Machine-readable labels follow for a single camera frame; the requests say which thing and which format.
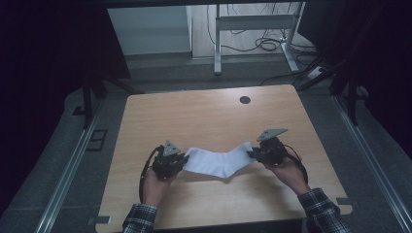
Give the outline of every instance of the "human hand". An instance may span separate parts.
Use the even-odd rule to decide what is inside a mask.
[[[302,172],[291,159],[285,158],[285,161],[280,165],[263,165],[266,169],[272,171],[282,183],[290,187],[296,195],[301,195],[311,190],[305,182]]]
[[[166,180],[160,180],[155,171],[149,169],[146,173],[145,183],[143,184],[143,204],[157,207],[161,200],[166,196],[170,184],[176,179],[173,176]]]

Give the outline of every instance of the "black curtain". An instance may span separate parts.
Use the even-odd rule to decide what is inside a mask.
[[[66,96],[86,78],[130,76],[103,5],[1,1],[0,33],[3,213],[50,139]]]

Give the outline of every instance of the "wall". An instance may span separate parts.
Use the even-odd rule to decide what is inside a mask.
[[[191,51],[190,7],[109,9],[123,55]]]

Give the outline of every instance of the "plaid sleeve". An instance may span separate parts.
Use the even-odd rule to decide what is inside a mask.
[[[321,188],[314,188],[297,198],[306,212],[309,232],[352,232],[340,216],[339,208],[327,198]]]
[[[154,206],[134,204],[123,222],[123,233],[153,232],[156,212]]]

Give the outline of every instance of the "table surface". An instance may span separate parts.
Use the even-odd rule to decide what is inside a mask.
[[[242,96],[251,98],[242,104]],[[139,177],[152,150],[172,141],[230,151],[245,142],[258,147],[264,129],[288,128],[278,138],[302,157],[311,187],[321,187],[335,203],[346,198],[326,152],[291,85],[181,91],[128,98],[120,126],[97,232],[119,232],[133,203]],[[346,215],[352,206],[339,206]],[[159,206],[155,229],[185,228],[305,217],[295,194],[264,167],[253,164],[229,179],[182,171]]]

